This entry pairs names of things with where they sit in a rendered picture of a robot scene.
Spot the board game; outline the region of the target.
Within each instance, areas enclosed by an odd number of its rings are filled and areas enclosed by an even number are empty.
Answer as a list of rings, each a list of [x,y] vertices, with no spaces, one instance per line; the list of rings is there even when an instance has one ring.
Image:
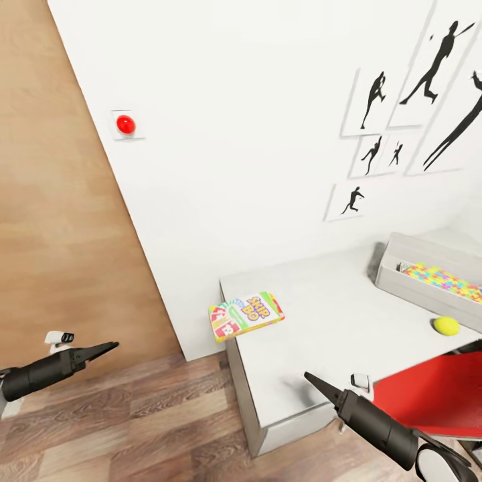
[[[398,271],[400,273],[404,273],[408,268],[412,267],[411,264],[407,264],[405,262],[401,262],[398,266]]]
[[[267,290],[208,307],[216,343],[285,320],[274,295]]]

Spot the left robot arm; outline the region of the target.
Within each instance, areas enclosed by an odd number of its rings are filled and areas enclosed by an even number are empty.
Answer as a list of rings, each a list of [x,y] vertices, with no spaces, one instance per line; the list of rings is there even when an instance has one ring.
[[[86,360],[92,361],[119,345],[110,342],[79,350],[69,343],[75,334],[65,331],[49,331],[45,343],[51,343],[51,356],[22,368],[0,370],[0,418],[7,405],[34,391],[52,386],[86,368]]]

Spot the tennis ball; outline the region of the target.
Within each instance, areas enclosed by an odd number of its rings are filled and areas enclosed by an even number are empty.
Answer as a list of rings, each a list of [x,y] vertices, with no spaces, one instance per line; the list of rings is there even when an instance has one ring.
[[[440,316],[434,321],[436,329],[448,336],[457,335],[460,331],[460,325],[457,320],[449,316]]]

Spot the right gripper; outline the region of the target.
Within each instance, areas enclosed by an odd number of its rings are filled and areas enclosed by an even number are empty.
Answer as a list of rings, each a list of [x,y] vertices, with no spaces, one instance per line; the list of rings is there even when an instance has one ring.
[[[312,386],[334,404],[337,417],[379,451],[384,450],[392,428],[390,415],[352,390],[344,388],[341,391],[310,372],[305,372],[304,375]]]

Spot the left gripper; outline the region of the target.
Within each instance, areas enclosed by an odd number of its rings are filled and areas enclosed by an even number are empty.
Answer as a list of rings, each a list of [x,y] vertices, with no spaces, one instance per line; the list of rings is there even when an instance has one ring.
[[[86,360],[95,360],[118,345],[119,342],[110,342],[81,350],[79,350],[81,347],[69,348],[35,361],[29,367],[29,383],[34,391],[41,391],[84,370]]]

